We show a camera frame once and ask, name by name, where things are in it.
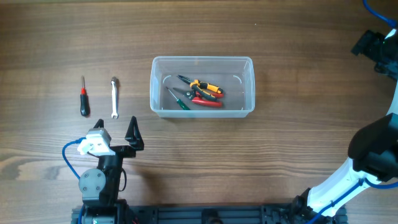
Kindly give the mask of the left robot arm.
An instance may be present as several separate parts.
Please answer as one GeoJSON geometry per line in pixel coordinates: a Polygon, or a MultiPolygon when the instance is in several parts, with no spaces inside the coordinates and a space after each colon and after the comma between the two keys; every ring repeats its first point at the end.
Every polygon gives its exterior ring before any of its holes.
{"type": "Polygon", "coordinates": [[[120,187],[125,158],[134,158],[137,151],[144,149],[144,141],[139,132],[137,119],[132,117],[125,140],[127,145],[111,146],[111,137],[99,119],[94,128],[81,140],[78,152],[98,158],[98,165],[88,169],[79,178],[83,208],[78,223],[139,223],[137,215],[129,208],[125,199],[118,195],[125,188],[120,187]]]}

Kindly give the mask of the black red-collar screwdriver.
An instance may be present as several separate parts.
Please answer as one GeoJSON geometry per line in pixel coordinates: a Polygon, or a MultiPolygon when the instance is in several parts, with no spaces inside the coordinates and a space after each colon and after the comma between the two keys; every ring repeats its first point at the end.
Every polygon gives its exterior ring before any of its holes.
{"type": "Polygon", "coordinates": [[[85,88],[85,78],[81,76],[81,93],[80,93],[80,113],[82,116],[87,117],[90,115],[90,106],[88,101],[88,95],[85,88]]]}

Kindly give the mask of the orange black needle-nose pliers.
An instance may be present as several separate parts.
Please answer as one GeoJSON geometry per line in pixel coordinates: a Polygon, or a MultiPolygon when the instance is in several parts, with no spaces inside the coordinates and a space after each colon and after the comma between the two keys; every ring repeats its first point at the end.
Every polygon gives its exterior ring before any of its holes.
{"type": "Polygon", "coordinates": [[[204,97],[206,100],[216,101],[217,98],[224,97],[223,89],[216,85],[212,85],[211,83],[207,82],[201,82],[199,80],[192,80],[182,75],[177,75],[177,77],[183,82],[189,84],[192,90],[199,93],[200,96],[204,97]]]}

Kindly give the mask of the red handle snips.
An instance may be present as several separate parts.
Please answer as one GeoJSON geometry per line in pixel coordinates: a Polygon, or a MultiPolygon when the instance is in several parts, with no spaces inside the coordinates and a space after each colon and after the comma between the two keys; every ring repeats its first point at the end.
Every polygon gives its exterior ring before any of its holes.
{"type": "Polygon", "coordinates": [[[192,101],[194,104],[197,105],[214,107],[214,108],[220,108],[223,105],[222,102],[220,101],[210,101],[204,99],[204,97],[202,97],[201,94],[195,90],[183,90],[175,87],[173,87],[173,90],[175,90],[178,93],[181,93],[183,96],[187,97],[190,101],[192,101]]]}

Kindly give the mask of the green handle screwdriver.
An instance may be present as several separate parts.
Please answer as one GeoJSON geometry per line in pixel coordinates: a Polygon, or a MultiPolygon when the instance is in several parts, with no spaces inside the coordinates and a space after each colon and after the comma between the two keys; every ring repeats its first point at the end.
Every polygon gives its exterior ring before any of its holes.
{"type": "Polygon", "coordinates": [[[179,105],[179,107],[181,107],[181,109],[190,110],[190,108],[180,98],[177,98],[177,96],[174,94],[174,92],[169,87],[167,87],[166,89],[175,98],[176,103],[179,105]]]}

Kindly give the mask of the silver combination wrench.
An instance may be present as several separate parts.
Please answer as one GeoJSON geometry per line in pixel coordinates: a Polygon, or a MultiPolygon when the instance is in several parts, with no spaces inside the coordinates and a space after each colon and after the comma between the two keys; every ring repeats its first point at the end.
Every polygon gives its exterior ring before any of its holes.
{"type": "Polygon", "coordinates": [[[118,86],[117,86],[117,78],[113,77],[111,79],[111,94],[112,94],[112,113],[111,117],[113,119],[118,119],[119,114],[118,114],[118,86]]]}

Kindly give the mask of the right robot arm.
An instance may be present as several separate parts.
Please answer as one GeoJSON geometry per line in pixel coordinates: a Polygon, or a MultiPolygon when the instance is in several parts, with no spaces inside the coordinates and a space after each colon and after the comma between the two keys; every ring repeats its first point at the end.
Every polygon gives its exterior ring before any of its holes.
{"type": "MultiPolygon", "coordinates": [[[[397,79],[397,29],[387,35],[367,30],[352,49],[374,61],[375,71],[397,79]]],[[[327,180],[307,189],[290,204],[291,223],[340,223],[346,202],[368,188],[393,189],[397,183],[397,97],[386,115],[361,128],[348,146],[348,157],[327,180]]]]}

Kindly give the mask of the clear plastic container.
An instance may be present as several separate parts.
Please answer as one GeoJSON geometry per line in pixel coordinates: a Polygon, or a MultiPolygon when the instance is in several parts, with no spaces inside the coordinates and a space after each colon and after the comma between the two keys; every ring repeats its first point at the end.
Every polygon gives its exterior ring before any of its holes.
{"type": "Polygon", "coordinates": [[[161,118],[244,118],[255,109],[254,67],[249,57],[158,56],[150,75],[150,107],[161,118]],[[194,104],[173,87],[192,90],[177,75],[211,83],[223,89],[222,107],[194,104]],[[183,110],[166,89],[169,87],[190,110],[183,110]]]}

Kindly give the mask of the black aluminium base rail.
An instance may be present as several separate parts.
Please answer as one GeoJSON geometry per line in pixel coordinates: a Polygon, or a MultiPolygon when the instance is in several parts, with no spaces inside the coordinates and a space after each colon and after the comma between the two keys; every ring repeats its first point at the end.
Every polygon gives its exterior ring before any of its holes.
{"type": "Polygon", "coordinates": [[[307,223],[305,215],[289,218],[287,204],[258,206],[207,206],[207,207],[130,207],[126,215],[114,208],[109,212],[95,212],[79,208],[72,210],[72,223],[211,223],[218,218],[220,223],[307,223]]]}

